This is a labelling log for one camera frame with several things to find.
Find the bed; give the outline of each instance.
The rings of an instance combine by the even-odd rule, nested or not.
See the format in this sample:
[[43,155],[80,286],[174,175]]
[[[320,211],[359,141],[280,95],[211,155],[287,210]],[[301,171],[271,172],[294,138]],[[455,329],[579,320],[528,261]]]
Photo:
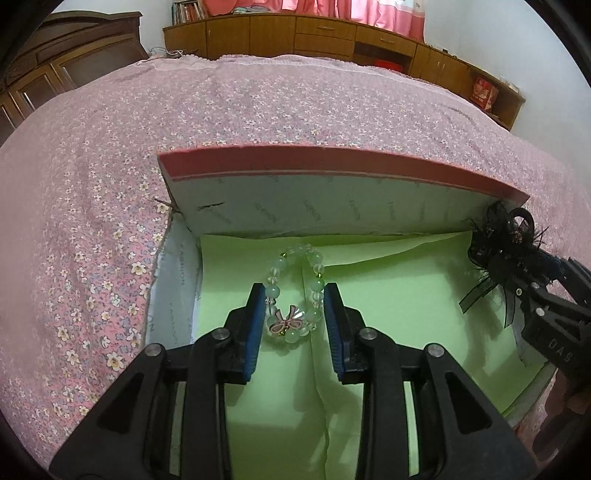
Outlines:
[[144,346],[171,219],[157,153],[276,143],[495,178],[531,195],[550,252],[591,264],[571,169],[440,87],[299,56],[132,64],[49,100],[0,148],[0,404],[43,465]]

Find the wooden headboard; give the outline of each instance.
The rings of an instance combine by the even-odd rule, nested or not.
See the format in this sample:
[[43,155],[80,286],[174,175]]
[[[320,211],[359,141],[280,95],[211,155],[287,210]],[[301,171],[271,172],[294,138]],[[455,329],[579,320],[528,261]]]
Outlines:
[[49,15],[0,81],[0,145],[34,110],[67,90],[148,57],[140,12]]

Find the red box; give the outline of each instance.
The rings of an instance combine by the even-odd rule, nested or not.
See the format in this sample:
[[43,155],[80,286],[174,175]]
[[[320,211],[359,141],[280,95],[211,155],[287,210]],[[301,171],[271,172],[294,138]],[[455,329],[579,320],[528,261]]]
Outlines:
[[495,103],[496,96],[499,94],[499,89],[491,82],[482,77],[477,77],[474,82],[474,89],[472,90],[472,102],[477,104],[480,108],[491,111],[492,104]]
[[382,67],[383,69],[393,70],[395,72],[400,72],[400,73],[402,73],[402,71],[404,70],[402,65],[399,65],[398,63],[394,63],[393,61],[380,60],[380,59],[374,60],[374,66],[375,67]]

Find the pink curtain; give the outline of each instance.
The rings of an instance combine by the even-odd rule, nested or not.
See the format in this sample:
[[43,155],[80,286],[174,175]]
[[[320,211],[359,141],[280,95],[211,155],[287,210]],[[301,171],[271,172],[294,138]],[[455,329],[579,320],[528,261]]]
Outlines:
[[423,42],[426,0],[352,0],[350,19]]
[[426,0],[206,0],[212,15],[236,7],[262,5],[275,12],[292,10],[303,15],[353,20],[423,41]]

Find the metal screw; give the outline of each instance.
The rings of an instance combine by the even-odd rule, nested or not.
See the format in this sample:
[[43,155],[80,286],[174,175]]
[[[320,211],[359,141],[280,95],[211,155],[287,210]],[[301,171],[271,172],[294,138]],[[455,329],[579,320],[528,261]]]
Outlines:
[[228,330],[227,328],[224,328],[224,327],[216,328],[212,332],[212,337],[214,337],[216,340],[225,340],[229,336],[230,336],[230,330]]
[[359,331],[359,336],[363,340],[375,340],[378,337],[378,332],[376,332],[373,328],[362,328]]
[[144,353],[148,356],[158,356],[162,353],[162,346],[158,343],[151,343],[144,348]]
[[440,356],[443,356],[445,349],[438,343],[432,343],[427,347],[427,352],[429,355],[439,358]]

